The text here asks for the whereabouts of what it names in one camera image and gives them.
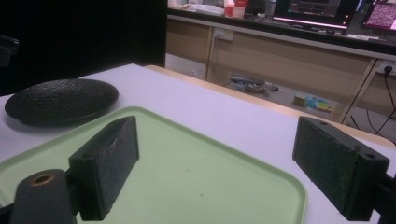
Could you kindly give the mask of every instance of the black curtain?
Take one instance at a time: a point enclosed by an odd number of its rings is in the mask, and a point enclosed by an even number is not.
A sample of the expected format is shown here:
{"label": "black curtain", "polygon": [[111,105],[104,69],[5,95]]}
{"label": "black curtain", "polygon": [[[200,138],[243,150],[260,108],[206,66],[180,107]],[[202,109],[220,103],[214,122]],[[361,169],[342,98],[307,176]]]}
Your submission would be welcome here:
{"label": "black curtain", "polygon": [[0,95],[128,63],[164,66],[166,0],[0,0],[0,35],[18,55],[0,67]]}

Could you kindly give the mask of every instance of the green tray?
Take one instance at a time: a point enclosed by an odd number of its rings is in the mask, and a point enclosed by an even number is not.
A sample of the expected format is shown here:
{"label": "green tray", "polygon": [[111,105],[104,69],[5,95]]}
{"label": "green tray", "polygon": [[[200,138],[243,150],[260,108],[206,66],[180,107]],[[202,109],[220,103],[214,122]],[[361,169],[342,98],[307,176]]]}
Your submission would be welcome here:
{"label": "green tray", "polygon": [[136,116],[140,160],[102,223],[304,223],[292,175],[140,107],[126,107],[0,164],[0,204],[28,175],[68,158],[111,120]]}

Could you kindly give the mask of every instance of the electrical outlet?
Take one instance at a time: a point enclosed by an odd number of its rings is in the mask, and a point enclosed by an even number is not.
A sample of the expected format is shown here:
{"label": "electrical outlet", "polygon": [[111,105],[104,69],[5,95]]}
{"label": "electrical outlet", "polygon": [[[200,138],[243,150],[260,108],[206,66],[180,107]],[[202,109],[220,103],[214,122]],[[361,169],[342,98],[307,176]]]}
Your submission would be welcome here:
{"label": "electrical outlet", "polygon": [[215,37],[218,37],[218,38],[220,38],[220,39],[233,41],[233,31],[232,31],[232,30],[226,30],[226,29],[221,29],[221,28],[215,28],[215,30],[214,30],[214,36],[215,36]]}
{"label": "electrical outlet", "polygon": [[378,73],[385,74],[384,68],[386,66],[391,66],[392,71],[389,73],[391,76],[396,76],[396,62],[384,60],[382,61],[381,65],[379,65],[378,69],[376,70]]}

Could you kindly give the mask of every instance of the white table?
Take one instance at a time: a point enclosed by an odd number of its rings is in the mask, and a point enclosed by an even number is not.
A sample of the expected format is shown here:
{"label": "white table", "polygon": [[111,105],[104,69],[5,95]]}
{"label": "white table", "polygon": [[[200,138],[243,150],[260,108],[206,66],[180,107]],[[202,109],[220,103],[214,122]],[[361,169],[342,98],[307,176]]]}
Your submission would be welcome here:
{"label": "white table", "polygon": [[[294,175],[308,192],[305,223],[349,223],[291,158],[300,112],[198,79],[172,72],[164,75],[154,70],[165,71],[130,64],[86,78],[103,80],[117,87],[120,97],[109,111],[130,105],[144,107]],[[0,97],[0,162],[72,129],[36,128],[19,123],[4,110],[9,97]],[[391,144],[367,133],[343,129],[392,159],[388,174],[396,174],[396,150]],[[378,215],[374,213],[370,223],[377,221]]]}

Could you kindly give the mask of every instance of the computer monitor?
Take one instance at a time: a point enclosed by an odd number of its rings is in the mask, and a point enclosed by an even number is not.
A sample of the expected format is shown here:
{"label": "computer monitor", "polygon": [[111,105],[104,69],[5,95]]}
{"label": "computer monitor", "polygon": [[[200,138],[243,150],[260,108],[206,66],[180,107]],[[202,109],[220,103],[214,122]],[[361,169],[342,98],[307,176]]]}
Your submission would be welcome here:
{"label": "computer monitor", "polygon": [[348,28],[360,0],[277,0],[273,19],[307,27]]}
{"label": "computer monitor", "polygon": [[374,0],[362,25],[374,29],[396,31],[396,0]]}

